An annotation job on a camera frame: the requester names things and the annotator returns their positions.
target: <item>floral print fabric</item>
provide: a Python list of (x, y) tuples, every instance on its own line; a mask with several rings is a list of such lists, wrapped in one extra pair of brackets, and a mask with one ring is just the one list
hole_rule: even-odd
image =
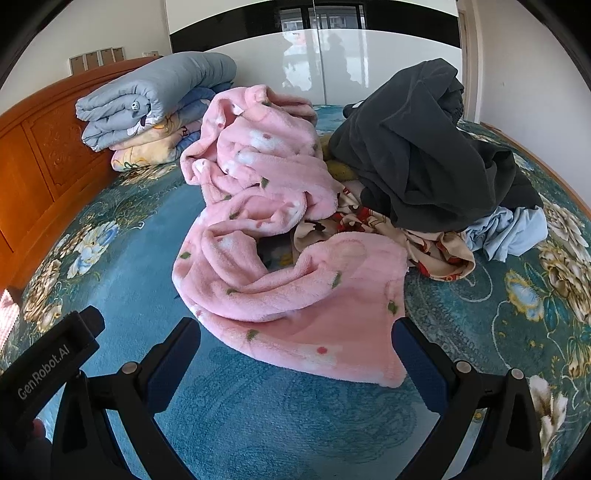
[(339, 232), (378, 233), (404, 247), (409, 263), (433, 280), (459, 280), (474, 270), (474, 255), (458, 233), (423, 233), (396, 228), (388, 217), (361, 206), (347, 187), (341, 187), (339, 206), (331, 217), (299, 223), (294, 233), (297, 252)]

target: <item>teal floral bedspread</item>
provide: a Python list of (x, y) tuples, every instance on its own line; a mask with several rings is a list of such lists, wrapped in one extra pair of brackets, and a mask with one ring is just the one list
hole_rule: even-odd
[[(340, 107), (322, 106), (319, 132)], [(482, 140), (503, 139), (460, 123)], [(442, 283), (411, 270), (406, 312), (452, 359), (483, 372), (521, 368), (540, 418), (544, 474), (565, 463), (591, 421), (591, 223), (526, 153), (518, 165), (543, 195), (550, 236), (521, 257), (477, 266)], [(0, 352), (6, 369), (65, 313), (93, 304), (106, 319), (89, 375), (140, 359), (189, 314), (170, 280), (178, 248), (203, 209), (198, 187), (175, 164), (124, 173), (68, 227), (29, 283), (21, 315)], [(59, 395), (41, 418), (53, 433)], [(478, 433), (477, 411), (458, 473)], [(146, 477), (116, 416), (132, 472)], [(341, 382), (257, 362), (204, 332), (202, 346), (158, 424), (200, 479), (395, 478), (437, 421), (412, 382), (397, 389)]]

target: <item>screw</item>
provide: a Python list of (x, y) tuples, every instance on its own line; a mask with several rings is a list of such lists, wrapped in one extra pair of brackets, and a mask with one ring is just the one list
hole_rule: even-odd
[(121, 367), (121, 371), (125, 374), (125, 375), (129, 375), (132, 374), (133, 372), (135, 372), (138, 369), (138, 364), (135, 362), (127, 362), (126, 364), (124, 364)]
[(523, 379), (523, 372), (521, 370), (519, 370), (518, 368), (512, 368), (511, 369), (511, 375), (513, 376), (513, 378), (515, 378), (516, 380), (521, 380)]
[(457, 368), (457, 371), (459, 371), (463, 374), (467, 374), (472, 370), (472, 366), (468, 362), (465, 362), (464, 360), (460, 360), (458, 363), (456, 363), (456, 368)]

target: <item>carved wood panel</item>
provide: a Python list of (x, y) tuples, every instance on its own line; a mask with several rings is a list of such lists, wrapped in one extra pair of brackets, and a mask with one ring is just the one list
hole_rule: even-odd
[(54, 200), (90, 171), (101, 156), (81, 140), (86, 123), (75, 118), (74, 105), (82, 93), (85, 92), (51, 105), (36, 118), (24, 122), (38, 159), (44, 164), (46, 177), (49, 176)]
[(12, 250), (53, 200), (22, 127), (0, 138), (0, 232)]

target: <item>light blue shirt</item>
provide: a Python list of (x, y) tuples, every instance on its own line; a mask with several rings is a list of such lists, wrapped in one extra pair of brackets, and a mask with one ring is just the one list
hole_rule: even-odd
[(483, 249), (488, 260), (504, 262), (507, 255), (520, 256), (548, 236), (548, 225), (542, 208), (517, 207), (515, 212), (497, 207), (493, 214), (481, 218), (464, 230), (471, 251)]

